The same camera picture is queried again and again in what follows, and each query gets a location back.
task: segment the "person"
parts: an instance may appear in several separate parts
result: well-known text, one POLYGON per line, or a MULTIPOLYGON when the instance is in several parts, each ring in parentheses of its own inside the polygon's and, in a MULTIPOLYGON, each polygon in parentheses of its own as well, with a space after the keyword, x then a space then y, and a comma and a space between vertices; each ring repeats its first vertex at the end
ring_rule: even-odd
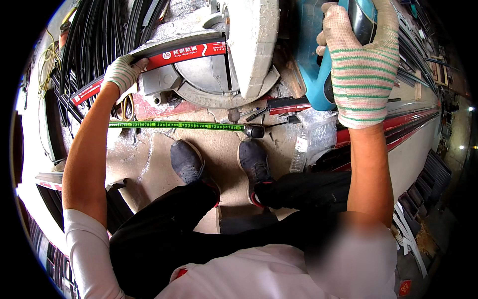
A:
MULTIPOLYGON (((317 37, 317 53, 323 55, 325 45, 330 50, 338 119, 350 133, 351 172, 294 173, 275 181, 261 143, 246 138, 239 145, 250 202, 298 210, 261 229, 233 235, 193 231, 219 204, 220 191, 198 149, 178 140, 171 146, 171 166, 185 185, 151 202, 108 239, 109 112, 147 59, 130 66, 132 56, 125 55, 108 67, 63 176, 66 244, 82 298, 335 298, 309 276, 304 250, 326 238, 330 215, 362 212, 390 228, 393 214, 382 121, 399 64, 398 20, 388 0, 373 2, 373 43, 360 45, 346 10, 336 3, 322 6, 317 37)), ((394 298, 393 285, 394 276, 375 298, 394 298)))

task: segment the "forearm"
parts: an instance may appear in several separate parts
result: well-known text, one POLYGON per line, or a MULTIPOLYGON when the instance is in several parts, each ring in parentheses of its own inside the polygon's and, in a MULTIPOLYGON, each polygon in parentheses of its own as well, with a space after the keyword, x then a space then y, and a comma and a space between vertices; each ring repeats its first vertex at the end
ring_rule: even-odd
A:
POLYGON ((75 136, 63 175, 63 208, 79 210, 106 227, 106 139, 118 87, 107 82, 75 136))
POLYGON ((393 215, 393 191, 383 124, 348 130, 351 142, 352 179, 347 211, 369 214, 390 227, 393 215))

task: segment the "striped knit glove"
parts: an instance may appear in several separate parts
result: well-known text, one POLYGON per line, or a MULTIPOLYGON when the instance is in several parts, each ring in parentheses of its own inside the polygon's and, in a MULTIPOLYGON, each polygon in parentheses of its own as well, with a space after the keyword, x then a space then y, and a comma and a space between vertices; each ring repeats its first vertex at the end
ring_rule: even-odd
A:
POLYGON ((119 88, 119 95, 122 95, 127 91, 138 79, 139 74, 148 64, 148 59, 143 58, 136 64, 130 66, 130 62, 133 61, 133 56, 126 54, 120 56, 111 63, 106 69, 103 83, 113 82, 119 88))
POLYGON ((332 87, 338 119, 346 127, 362 129, 382 122, 400 62, 398 18, 390 0, 373 0, 378 11, 373 43, 362 46, 348 18, 336 3, 324 3, 323 31, 317 54, 328 46, 332 58, 332 87))

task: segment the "gray sneaker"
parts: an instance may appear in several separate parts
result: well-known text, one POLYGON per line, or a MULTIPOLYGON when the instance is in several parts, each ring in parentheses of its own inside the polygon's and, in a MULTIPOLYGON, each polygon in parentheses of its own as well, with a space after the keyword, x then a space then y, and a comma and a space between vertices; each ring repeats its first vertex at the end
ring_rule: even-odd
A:
POLYGON ((249 202, 258 207, 265 208, 264 205, 256 200, 254 186, 259 183, 272 183, 274 181, 267 163, 266 151, 257 140, 246 138, 239 144, 238 163, 249 179, 247 192, 249 202))
POLYGON ((194 145, 186 140, 176 140, 171 145, 171 166, 185 184, 189 185, 198 180, 202 180, 214 189, 218 197, 217 204, 219 204, 219 187, 208 175, 201 153, 194 145))

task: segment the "plastic bottle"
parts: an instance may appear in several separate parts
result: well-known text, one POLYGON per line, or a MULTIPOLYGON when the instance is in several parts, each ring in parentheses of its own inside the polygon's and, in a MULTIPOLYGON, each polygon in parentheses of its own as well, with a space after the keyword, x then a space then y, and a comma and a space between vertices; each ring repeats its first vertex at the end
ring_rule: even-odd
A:
POLYGON ((294 154, 292 155, 291 166, 289 167, 289 172, 303 172, 306 162, 307 153, 307 136, 305 130, 302 129, 300 134, 297 136, 297 142, 295 143, 294 154))

